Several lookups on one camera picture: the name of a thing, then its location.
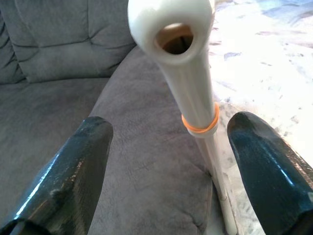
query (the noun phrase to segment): couch backrest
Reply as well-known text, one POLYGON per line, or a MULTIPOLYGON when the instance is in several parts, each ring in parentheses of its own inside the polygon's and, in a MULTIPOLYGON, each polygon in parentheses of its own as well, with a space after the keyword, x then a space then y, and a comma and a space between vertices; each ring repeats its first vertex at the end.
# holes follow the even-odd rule
POLYGON ((22 79, 24 75, 16 59, 0 11, 0 84, 16 83, 22 79))
POLYGON ((109 77, 134 47, 127 0, 0 0, 29 82, 109 77))

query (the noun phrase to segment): couch cushion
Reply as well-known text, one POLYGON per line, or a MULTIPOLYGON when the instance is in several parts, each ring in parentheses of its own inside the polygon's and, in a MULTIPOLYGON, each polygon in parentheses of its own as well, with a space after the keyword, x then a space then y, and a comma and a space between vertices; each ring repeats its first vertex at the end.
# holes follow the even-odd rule
POLYGON ((0 86, 0 223, 85 119, 106 78, 0 86))
POLYGON ((89 234, 202 233, 211 178, 155 63, 135 48, 91 115, 111 122, 114 137, 89 234))
POLYGON ((0 0, 29 82, 111 76, 134 47, 127 0, 0 0))
POLYGON ((0 11, 0 84, 16 83, 24 78, 0 11))

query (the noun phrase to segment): white floor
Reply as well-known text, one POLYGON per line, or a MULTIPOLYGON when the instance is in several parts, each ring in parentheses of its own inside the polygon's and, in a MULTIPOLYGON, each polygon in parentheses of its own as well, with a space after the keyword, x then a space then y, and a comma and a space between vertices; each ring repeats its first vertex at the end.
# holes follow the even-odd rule
POLYGON ((313 166, 313 0, 217 2, 210 65, 222 162, 239 234, 263 235, 225 129, 237 111, 253 112, 313 166))

